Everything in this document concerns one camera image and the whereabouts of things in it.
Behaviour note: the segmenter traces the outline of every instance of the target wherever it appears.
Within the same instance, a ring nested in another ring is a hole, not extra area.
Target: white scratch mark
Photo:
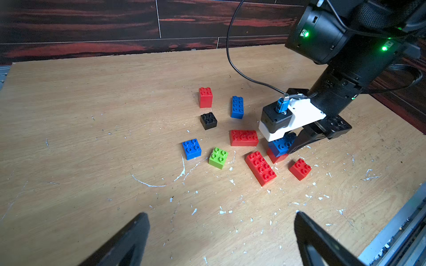
[[[367,179],[363,179],[364,181],[368,181],[368,180],[371,180],[371,179],[373,179],[373,178],[379,178],[380,176],[373,176],[373,177],[369,177],[369,178],[367,178]]]
[[[341,209],[341,210],[336,210],[336,211],[338,211],[341,215],[343,215],[343,212],[345,211],[346,209]]]
[[[9,210],[12,208],[13,204],[16,202],[16,200],[18,199],[18,197],[23,193],[23,190],[24,190],[25,186],[27,185],[27,183],[28,183],[28,181],[25,182],[24,186],[21,188],[21,191],[18,193],[18,195],[16,195],[15,200],[10,204],[9,208],[7,208],[7,210],[4,213],[3,217],[1,217],[0,221],[3,221],[4,217],[9,212]]]
[[[228,163],[234,163],[235,162],[235,151],[234,151],[234,158],[232,159],[232,161],[228,162]]]
[[[152,185],[149,185],[149,184],[147,184],[147,183],[144,183],[144,182],[140,181],[139,179],[136,179],[134,175],[132,175],[132,176],[133,176],[133,178],[134,178],[136,181],[138,181],[138,182],[140,182],[140,183],[142,183],[142,184],[144,184],[144,185],[147,185],[148,187],[151,187],[151,188],[161,188],[161,187],[163,187],[163,186],[166,186],[166,185],[162,185],[162,186],[152,186]]]
[[[367,177],[367,175],[368,175],[368,172],[370,172],[370,171],[372,171],[373,169],[368,169],[367,170],[367,172],[366,172],[366,177]]]
[[[189,175],[189,173],[192,171],[192,170],[194,170],[202,161],[199,161],[191,170],[189,170],[189,172],[185,175],[185,178],[184,178],[184,181],[185,181],[185,179],[186,179],[186,177]]]
[[[176,180],[179,179],[179,177],[181,177],[182,175],[185,174],[185,161],[184,161],[184,157],[182,156],[182,154],[181,154],[181,157],[182,157],[182,164],[184,165],[184,169],[182,170],[182,173],[178,177],[176,177],[175,180],[173,180],[173,182],[175,182]]]

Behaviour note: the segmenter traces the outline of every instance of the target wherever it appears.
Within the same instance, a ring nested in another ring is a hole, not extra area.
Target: green lego brick
[[[228,158],[228,152],[219,148],[214,148],[212,155],[209,158],[209,164],[222,169],[225,165],[226,158]]]

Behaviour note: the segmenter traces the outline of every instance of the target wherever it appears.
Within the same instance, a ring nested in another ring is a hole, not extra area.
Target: wooden wall panel
[[[159,38],[155,0],[5,0],[0,43]]]
[[[159,0],[161,37],[226,36],[238,2],[212,0]],[[234,20],[233,36],[288,34],[303,6],[246,3]]]
[[[215,49],[218,38],[156,39],[85,43],[31,43],[0,46],[0,62],[113,54]]]

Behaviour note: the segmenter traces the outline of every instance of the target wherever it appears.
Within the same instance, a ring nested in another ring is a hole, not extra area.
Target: wooden tabletop
[[[283,90],[325,69],[283,45],[230,52]],[[199,108],[202,86],[212,110]],[[271,163],[258,123],[278,97],[224,49],[14,64],[0,91],[0,264],[78,265],[140,212],[142,265],[300,265],[296,210],[358,256],[425,182],[425,136],[361,95],[341,113],[350,132],[291,154],[262,188],[244,158]],[[218,125],[204,130],[210,111]],[[256,129],[258,146],[231,147],[232,129]],[[202,156],[187,161],[193,138]],[[206,160],[214,147],[229,152],[222,170]],[[313,169],[302,181],[288,171],[299,157]]]

